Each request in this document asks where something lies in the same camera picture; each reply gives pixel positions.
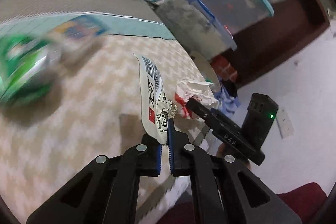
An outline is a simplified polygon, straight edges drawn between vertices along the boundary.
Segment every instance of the dark red cloth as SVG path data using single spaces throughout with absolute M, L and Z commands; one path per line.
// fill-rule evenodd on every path
M 288 193 L 279 194 L 278 197 L 301 218 L 303 224 L 308 223 L 327 199 L 327 195 L 315 182 L 305 184 Z M 194 223 L 194 205 L 192 202 L 186 202 L 171 208 L 157 224 Z

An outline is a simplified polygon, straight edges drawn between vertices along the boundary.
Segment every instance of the crumpled plastic bag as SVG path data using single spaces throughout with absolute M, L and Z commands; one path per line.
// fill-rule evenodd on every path
M 179 114 L 186 119 L 198 119 L 195 113 L 186 108 L 186 104 L 190 98 L 194 98 L 206 108 L 217 108 L 219 101 L 213 96 L 209 86 L 210 82 L 199 82 L 191 79 L 181 80 L 176 87 L 174 95 L 174 103 L 178 108 Z

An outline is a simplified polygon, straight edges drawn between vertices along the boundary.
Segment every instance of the beige chevron fabric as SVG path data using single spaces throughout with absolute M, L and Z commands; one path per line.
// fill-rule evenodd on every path
M 133 52 L 155 62 L 169 100 L 181 79 L 203 81 L 176 40 L 114 35 L 44 100 L 1 111 L 0 194 L 21 223 L 97 155 L 118 156 L 141 141 L 139 63 Z M 176 125 L 196 138 L 204 124 L 177 119 Z M 138 207 L 169 177 L 166 150 L 161 176 L 140 181 Z

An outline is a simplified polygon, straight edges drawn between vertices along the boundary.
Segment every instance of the green snack bag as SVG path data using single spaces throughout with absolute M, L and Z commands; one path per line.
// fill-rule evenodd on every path
M 55 79 L 60 51 L 46 39 L 0 38 L 0 104 L 22 105 L 46 95 Z

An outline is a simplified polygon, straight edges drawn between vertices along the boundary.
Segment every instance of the red square label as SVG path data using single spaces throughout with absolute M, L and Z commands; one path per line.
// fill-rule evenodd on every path
M 152 110 L 150 107 L 148 107 L 148 108 L 149 108 L 149 116 L 148 116 L 148 118 L 149 118 L 149 120 L 150 120 L 152 123 L 155 124 L 155 112 L 154 112 L 154 110 Z

